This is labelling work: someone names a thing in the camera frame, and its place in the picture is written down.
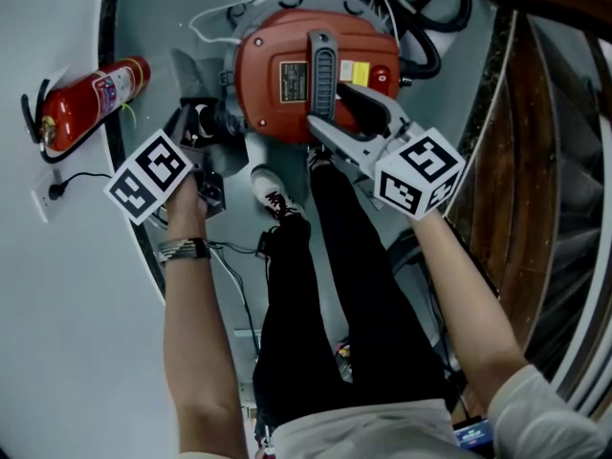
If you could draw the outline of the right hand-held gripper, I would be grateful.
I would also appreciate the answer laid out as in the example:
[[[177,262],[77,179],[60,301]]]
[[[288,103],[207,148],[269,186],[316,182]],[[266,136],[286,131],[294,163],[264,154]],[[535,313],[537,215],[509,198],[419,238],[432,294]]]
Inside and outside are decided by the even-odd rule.
[[[314,114],[307,124],[334,155],[360,169],[371,199],[421,220],[453,194],[466,161],[436,128],[410,121],[395,99],[371,88],[341,83],[337,92],[363,138]]]

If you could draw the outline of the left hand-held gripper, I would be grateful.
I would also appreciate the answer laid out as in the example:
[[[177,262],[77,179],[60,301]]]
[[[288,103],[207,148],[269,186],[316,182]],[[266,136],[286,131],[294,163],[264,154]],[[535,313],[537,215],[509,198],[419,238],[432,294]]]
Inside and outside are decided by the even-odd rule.
[[[207,142],[189,132],[191,111],[190,104],[177,108],[163,130],[142,143],[103,190],[136,226],[156,213],[189,173],[210,216],[225,208],[223,180],[207,159]]]

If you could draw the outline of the person's left hand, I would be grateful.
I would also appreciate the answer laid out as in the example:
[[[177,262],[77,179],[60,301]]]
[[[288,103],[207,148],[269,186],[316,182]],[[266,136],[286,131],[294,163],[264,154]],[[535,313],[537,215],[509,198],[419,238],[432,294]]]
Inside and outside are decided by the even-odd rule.
[[[195,177],[189,173],[165,203],[168,240],[207,238],[208,205],[201,199]]]

